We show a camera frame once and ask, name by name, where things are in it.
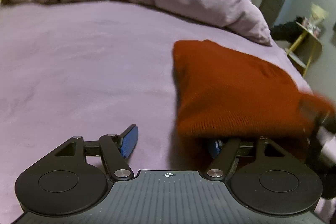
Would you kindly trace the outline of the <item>rust red knit sweater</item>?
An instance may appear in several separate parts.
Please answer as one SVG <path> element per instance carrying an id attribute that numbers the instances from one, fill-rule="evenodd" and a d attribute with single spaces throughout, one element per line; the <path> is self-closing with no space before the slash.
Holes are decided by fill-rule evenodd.
<path id="1" fill-rule="evenodd" d="M 209 40 L 176 42 L 173 63 L 175 135 L 182 151 L 200 160 L 215 140 L 260 136 L 304 159 L 311 115 L 335 113 L 332 102 L 298 90 L 276 65 Z"/>

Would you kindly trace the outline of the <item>black clothes pile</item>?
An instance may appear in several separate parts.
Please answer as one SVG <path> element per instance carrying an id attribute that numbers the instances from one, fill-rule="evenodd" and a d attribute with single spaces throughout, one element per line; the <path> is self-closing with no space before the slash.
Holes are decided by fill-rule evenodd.
<path id="1" fill-rule="evenodd" d="M 279 24 L 270 29 L 270 34 L 273 40 L 285 40 L 293 44 L 302 34 L 302 29 L 298 25 L 303 22 L 303 17 L 297 16 L 292 22 Z"/>

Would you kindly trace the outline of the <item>purple bed sheet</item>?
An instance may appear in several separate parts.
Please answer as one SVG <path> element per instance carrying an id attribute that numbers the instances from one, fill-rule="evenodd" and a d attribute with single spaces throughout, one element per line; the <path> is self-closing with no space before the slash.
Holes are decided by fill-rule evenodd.
<path id="1" fill-rule="evenodd" d="M 175 135 L 173 47 L 209 40 L 286 71 L 276 44 L 125 2 L 1 8 L 1 223 L 320 223 L 321 180 L 269 137 L 204 160 Z M 138 127 L 124 159 L 106 134 Z M 86 156 L 85 141 L 101 156 Z"/>

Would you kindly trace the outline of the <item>yellow side table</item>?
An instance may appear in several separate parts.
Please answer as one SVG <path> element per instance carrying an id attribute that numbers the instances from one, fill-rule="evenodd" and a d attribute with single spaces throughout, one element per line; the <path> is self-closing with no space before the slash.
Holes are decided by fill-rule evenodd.
<path id="1" fill-rule="evenodd" d="M 310 15 L 309 17 L 303 17 L 302 22 L 299 23 L 295 21 L 295 25 L 300 30 L 298 38 L 293 42 L 293 44 L 286 48 L 286 55 L 294 62 L 295 65 L 298 65 L 301 69 L 302 77 L 306 76 L 306 73 L 313 61 L 315 50 L 318 46 L 322 46 L 322 43 L 319 40 L 321 33 L 320 26 L 322 26 L 323 21 L 329 16 L 329 12 L 324 10 L 321 6 L 316 5 L 311 2 L 310 5 Z M 307 60 L 302 61 L 295 51 L 301 46 L 303 42 L 309 42 L 310 52 Z"/>

